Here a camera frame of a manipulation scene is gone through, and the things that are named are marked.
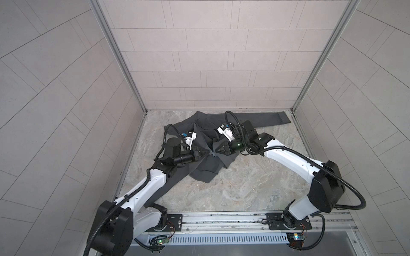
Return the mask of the dark grey zip jacket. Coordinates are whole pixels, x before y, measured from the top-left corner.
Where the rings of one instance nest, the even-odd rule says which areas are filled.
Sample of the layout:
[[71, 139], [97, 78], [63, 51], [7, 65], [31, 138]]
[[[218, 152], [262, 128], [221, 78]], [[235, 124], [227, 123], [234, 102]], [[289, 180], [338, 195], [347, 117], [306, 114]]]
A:
[[215, 149], [222, 145], [228, 139], [217, 132], [221, 126], [226, 126], [224, 114], [205, 114], [196, 112], [194, 115], [179, 123], [172, 125], [173, 132], [165, 130], [165, 135], [176, 135], [176, 137], [163, 140], [164, 157], [175, 159], [180, 155], [175, 155], [171, 151], [171, 141], [176, 142], [179, 146], [182, 142], [180, 139], [186, 139], [189, 133], [196, 133], [196, 138], [193, 141], [193, 146], [198, 147], [204, 154], [200, 158], [194, 159], [193, 162], [174, 164], [171, 175], [167, 178], [167, 182], [163, 187], [156, 191], [144, 204], [144, 207], [150, 207], [159, 198], [169, 192], [176, 184], [183, 180], [186, 176], [191, 176], [193, 179], [205, 183], [211, 182], [222, 168], [228, 168], [229, 165], [239, 155], [239, 152], [233, 152], [231, 155], [225, 155], [215, 152]]

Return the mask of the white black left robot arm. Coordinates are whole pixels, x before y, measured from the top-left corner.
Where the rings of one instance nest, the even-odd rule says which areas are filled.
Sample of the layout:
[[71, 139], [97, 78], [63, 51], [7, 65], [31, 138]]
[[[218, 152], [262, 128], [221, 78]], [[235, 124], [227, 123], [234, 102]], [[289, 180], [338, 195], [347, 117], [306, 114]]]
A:
[[146, 176], [122, 197], [104, 201], [97, 209], [84, 255], [92, 249], [104, 256], [123, 256], [132, 241], [146, 230], [163, 227], [167, 219], [164, 207], [141, 208], [176, 175], [180, 166], [202, 161], [210, 153], [205, 144], [170, 138], [159, 152], [158, 158], [147, 169]]

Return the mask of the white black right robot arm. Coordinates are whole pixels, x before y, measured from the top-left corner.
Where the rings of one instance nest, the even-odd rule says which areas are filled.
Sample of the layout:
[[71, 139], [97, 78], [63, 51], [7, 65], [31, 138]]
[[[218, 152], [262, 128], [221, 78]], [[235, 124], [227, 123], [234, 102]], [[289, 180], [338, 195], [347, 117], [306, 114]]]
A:
[[267, 133], [258, 134], [250, 121], [245, 121], [241, 127], [222, 124], [217, 131], [226, 139], [216, 147], [215, 152], [229, 156], [249, 149], [279, 162], [310, 184], [308, 194], [291, 202], [284, 210], [285, 220], [301, 221], [313, 213], [329, 213], [333, 210], [346, 189], [340, 181], [314, 165], [318, 164], [339, 176], [340, 172], [335, 163], [322, 163], [298, 152], [294, 153], [273, 136]]

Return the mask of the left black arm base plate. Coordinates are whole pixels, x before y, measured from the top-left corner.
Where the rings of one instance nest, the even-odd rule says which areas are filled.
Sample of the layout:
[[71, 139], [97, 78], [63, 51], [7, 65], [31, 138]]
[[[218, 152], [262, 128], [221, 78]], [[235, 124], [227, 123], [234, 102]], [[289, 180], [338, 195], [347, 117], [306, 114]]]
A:
[[182, 214], [168, 214], [167, 219], [160, 219], [160, 223], [153, 228], [148, 229], [146, 232], [174, 232], [181, 231], [183, 222]]

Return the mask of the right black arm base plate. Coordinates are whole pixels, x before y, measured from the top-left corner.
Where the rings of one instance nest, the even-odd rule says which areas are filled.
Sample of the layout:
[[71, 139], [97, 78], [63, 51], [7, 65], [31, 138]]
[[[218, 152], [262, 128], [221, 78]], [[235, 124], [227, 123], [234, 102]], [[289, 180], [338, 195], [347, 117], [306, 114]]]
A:
[[269, 230], [311, 230], [312, 225], [308, 216], [302, 220], [285, 217], [282, 212], [267, 213], [261, 224], [268, 225]]

